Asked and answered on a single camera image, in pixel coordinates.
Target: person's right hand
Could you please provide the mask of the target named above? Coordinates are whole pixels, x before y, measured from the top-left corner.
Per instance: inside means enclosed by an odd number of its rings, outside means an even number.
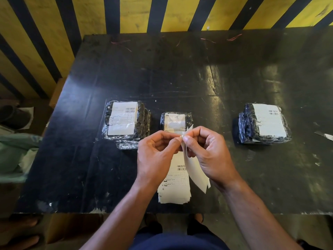
[[[220,187],[227,188],[241,179],[221,134],[199,126],[189,131],[183,141],[189,149],[188,156],[196,156],[206,176]]]

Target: black stripe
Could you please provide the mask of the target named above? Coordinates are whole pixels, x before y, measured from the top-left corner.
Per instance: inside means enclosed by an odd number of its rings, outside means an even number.
[[[216,0],[200,0],[198,7],[194,13],[191,24],[189,25],[189,32],[201,31],[203,25],[210,14]]]
[[[42,58],[54,81],[58,82],[59,78],[61,78],[61,74],[42,38],[42,35],[39,33],[27,5],[23,0],[8,0],[8,2],[28,34],[31,42],[34,44],[39,56]]]
[[[272,26],[272,29],[284,29],[312,0],[296,0]]]
[[[12,92],[17,99],[24,99],[24,96],[2,74],[0,74],[0,83]]]
[[[78,53],[82,39],[72,0],[56,0],[61,20],[67,33],[74,56]]]
[[[43,99],[49,98],[1,34],[0,34],[0,50],[4,53],[4,55],[6,55],[6,57],[16,67],[19,73],[24,77],[27,83],[29,83],[29,85],[35,90],[35,92],[40,96],[40,98]]]
[[[120,0],[104,0],[106,33],[120,33]]]
[[[248,23],[248,21],[250,21],[251,17],[254,15],[263,1],[264,0],[248,0],[229,29],[244,29],[245,25]]]
[[[148,20],[148,33],[161,32],[168,0],[152,0]]]
[[[326,26],[329,26],[333,23],[333,10],[328,13],[322,20],[320,20],[317,24],[314,25],[313,29],[318,30],[322,29]]]

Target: green fabric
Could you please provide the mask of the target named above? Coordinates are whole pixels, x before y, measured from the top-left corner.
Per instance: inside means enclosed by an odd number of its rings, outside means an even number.
[[[38,148],[42,137],[27,133],[0,136],[0,183],[24,182],[27,174],[19,167],[29,149]]]

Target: white sticker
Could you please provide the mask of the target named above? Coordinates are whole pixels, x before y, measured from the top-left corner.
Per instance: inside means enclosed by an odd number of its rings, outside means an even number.
[[[166,113],[164,116],[164,130],[176,133],[185,131],[185,114]]]
[[[261,136],[286,137],[280,110],[276,105],[253,104]]]
[[[109,118],[108,135],[134,134],[138,102],[114,102]]]

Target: person's left hand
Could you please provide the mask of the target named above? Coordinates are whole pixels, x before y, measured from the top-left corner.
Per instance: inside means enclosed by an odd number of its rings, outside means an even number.
[[[181,151],[179,134],[158,131],[139,142],[136,182],[155,193],[167,176],[172,157]]]

